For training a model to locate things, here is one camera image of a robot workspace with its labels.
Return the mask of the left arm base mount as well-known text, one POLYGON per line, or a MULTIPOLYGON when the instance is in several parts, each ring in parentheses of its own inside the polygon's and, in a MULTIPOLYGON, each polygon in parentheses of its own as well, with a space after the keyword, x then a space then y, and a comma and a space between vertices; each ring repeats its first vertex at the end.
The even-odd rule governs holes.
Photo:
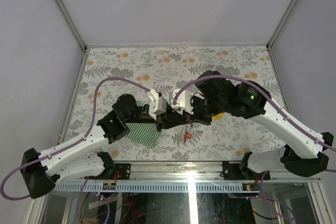
POLYGON ((115 180, 129 180, 131 175, 131 164, 117 163, 114 169, 115 180))

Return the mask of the red keyring fob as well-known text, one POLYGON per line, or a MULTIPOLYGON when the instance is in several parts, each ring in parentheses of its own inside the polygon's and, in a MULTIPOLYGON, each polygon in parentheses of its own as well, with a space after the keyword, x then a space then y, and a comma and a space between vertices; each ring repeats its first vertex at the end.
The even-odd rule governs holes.
POLYGON ((189 133, 189 132, 185 132, 185 134, 184 134, 184 143, 186 143, 191 138, 192 138, 192 134, 189 133))

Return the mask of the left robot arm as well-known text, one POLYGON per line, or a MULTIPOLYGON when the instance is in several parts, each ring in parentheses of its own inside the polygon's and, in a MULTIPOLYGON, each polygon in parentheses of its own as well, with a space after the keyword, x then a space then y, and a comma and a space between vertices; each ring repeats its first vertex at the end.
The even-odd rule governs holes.
POLYGON ((150 94, 149 104, 137 103, 134 96, 123 94, 112 106, 112 111, 97 122, 88 134, 77 136, 53 148, 38 152, 27 150, 20 173, 32 199, 51 192, 56 185, 80 177, 111 178, 115 164, 109 153, 99 151, 126 137, 153 148, 161 131, 185 124, 193 113, 190 97, 182 95, 168 104, 161 94, 150 94), (84 161, 78 158, 96 150, 84 161))

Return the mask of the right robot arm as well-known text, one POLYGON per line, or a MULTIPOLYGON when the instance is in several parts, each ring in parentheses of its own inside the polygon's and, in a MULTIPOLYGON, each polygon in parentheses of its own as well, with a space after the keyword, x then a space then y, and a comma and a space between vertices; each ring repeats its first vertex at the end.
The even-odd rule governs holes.
POLYGON ((255 82, 206 71, 192 82, 202 98, 187 95, 184 110, 195 119, 211 121, 221 113, 251 120, 273 133, 285 145, 262 153, 248 152, 239 166, 240 175, 251 179, 267 170, 285 169, 301 177, 328 171, 324 150, 332 146, 333 135, 318 133, 283 109, 270 93, 255 82))

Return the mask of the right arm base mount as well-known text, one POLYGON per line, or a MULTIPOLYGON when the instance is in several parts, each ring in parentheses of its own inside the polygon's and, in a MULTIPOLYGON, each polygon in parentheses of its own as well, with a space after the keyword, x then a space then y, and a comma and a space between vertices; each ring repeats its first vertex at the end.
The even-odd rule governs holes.
POLYGON ((248 180, 250 179, 246 162, 222 161, 220 176, 224 180, 248 180))

